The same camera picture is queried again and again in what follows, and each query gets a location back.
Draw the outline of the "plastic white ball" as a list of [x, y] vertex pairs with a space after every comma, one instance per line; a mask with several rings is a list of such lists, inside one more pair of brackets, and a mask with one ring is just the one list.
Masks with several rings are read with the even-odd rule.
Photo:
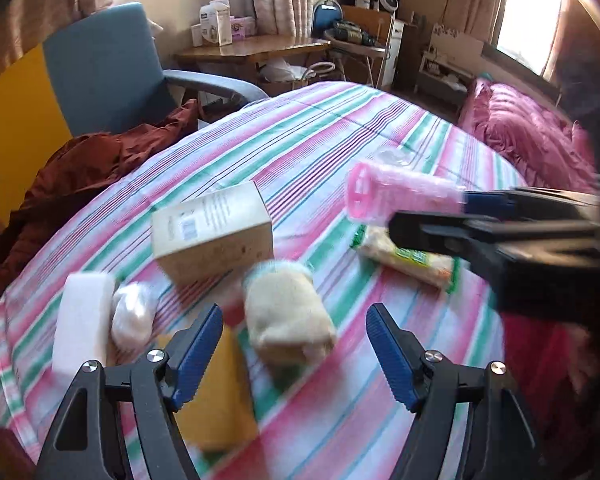
[[112, 297], [110, 334], [122, 351], [143, 349], [151, 340], [152, 326], [158, 307], [158, 298], [144, 282], [120, 286]]

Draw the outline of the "white shelf unit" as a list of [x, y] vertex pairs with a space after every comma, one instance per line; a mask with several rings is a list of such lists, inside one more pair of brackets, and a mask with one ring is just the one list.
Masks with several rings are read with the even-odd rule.
[[396, 73], [396, 63], [400, 54], [405, 23], [395, 18], [391, 22], [386, 44], [386, 56], [381, 64], [378, 87], [390, 89]]

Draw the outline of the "white green scrub sponge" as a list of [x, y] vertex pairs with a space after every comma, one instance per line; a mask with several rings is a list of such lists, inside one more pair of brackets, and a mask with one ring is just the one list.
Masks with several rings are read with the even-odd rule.
[[52, 370], [63, 384], [73, 380], [85, 361], [107, 364], [112, 297], [116, 279], [105, 272], [71, 273], [58, 309]]

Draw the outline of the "white cardboard box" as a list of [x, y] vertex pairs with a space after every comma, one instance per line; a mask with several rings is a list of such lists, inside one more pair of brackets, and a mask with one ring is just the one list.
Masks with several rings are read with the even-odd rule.
[[177, 285], [274, 257], [272, 219], [257, 185], [245, 181], [151, 215], [152, 255]]

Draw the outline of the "pink hair roller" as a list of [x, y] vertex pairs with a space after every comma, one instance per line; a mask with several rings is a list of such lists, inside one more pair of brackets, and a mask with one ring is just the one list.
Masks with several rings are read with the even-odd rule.
[[461, 185], [377, 160], [357, 162], [347, 176], [347, 214], [364, 224], [385, 226], [399, 211], [460, 214], [465, 204]]

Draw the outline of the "magenta quilted blanket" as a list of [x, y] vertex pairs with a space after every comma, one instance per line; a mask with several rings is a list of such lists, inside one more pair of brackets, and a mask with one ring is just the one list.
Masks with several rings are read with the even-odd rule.
[[475, 79], [458, 125], [508, 160], [530, 186], [595, 191], [585, 128], [508, 84]]

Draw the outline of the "grey yellow blue chair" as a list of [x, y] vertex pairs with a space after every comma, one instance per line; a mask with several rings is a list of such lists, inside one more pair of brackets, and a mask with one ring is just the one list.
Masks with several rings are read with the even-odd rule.
[[51, 154], [84, 133], [122, 133], [176, 107], [170, 87], [245, 105], [265, 99], [251, 82], [166, 70], [143, 6], [125, 3], [55, 32], [0, 76], [0, 222]]

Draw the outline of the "blue bag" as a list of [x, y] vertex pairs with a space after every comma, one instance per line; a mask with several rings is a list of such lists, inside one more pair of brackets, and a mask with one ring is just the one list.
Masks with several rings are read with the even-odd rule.
[[312, 37], [322, 38], [324, 31], [341, 19], [342, 9], [336, 0], [318, 0], [313, 7]]

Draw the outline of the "cracker snack packet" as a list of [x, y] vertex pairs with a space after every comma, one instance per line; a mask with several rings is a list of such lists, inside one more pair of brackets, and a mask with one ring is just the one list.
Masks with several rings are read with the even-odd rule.
[[361, 224], [350, 247], [358, 254], [411, 278], [452, 294], [456, 289], [460, 262], [457, 258], [404, 249], [390, 240], [389, 232], [380, 226]]

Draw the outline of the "dark red blanket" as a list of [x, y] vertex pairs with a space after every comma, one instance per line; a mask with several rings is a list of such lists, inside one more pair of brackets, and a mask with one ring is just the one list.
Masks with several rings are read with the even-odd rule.
[[84, 134], [54, 153], [0, 228], [0, 297], [77, 212], [151, 156], [196, 132], [198, 116], [199, 105], [190, 99], [158, 124]]

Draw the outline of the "white boxes on desk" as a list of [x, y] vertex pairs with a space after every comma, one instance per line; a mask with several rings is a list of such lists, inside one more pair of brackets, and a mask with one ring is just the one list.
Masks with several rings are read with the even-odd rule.
[[211, 0], [199, 10], [199, 23], [190, 28], [195, 48], [224, 47], [257, 35], [257, 23], [252, 16], [236, 18], [230, 10], [230, 0]]

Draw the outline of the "wooden desk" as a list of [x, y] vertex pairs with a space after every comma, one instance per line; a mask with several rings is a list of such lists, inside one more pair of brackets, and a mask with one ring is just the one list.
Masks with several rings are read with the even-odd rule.
[[174, 54], [174, 61], [182, 70], [227, 76], [256, 82], [258, 68], [276, 58], [298, 58], [308, 62], [314, 53], [330, 47], [324, 39], [293, 36], [252, 36], [228, 46], [191, 47]]

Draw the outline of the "beige towel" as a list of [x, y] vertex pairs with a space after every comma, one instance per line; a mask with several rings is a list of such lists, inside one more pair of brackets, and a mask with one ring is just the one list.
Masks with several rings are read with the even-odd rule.
[[242, 292], [250, 346], [261, 361], [304, 365], [332, 352], [336, 327], [307, 266], [291, 260], [257, 263], [244, 276]]

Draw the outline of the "striped bed sheet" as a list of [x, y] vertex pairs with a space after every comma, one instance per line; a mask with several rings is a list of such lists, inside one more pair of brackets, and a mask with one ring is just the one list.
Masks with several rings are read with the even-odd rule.
[[[346, 183], [360, 160], [392, 151], [414, 171], [490, 191], [521, 185], [513, 165], [470, 134], [396, 96], [331, 82], [254, 104], [157, 154], [78, 212], [0, 298], [0, 427], [37, 456], [64, 394], [52, 374], [57, 311], [69, 274], [100, 271], [148, 285], [167, 335], [217, 304], [242, 348], [256, 437], [192, 454], [205, 479], [385, 479], [413, 417], [393, 399], [365, 329], [381, 302], [425, 347], [457, 363], [501, 359], [488, 285], [465, 269], [440, 292], [362, 257]], [[151, 217], [163, 207], [251, 181], [272, 221], [274, 261], [312, 286], [337, 340], [324, 359], [269, 368], [250, 346], [244, 274], [175, 286], [155, 262]]]

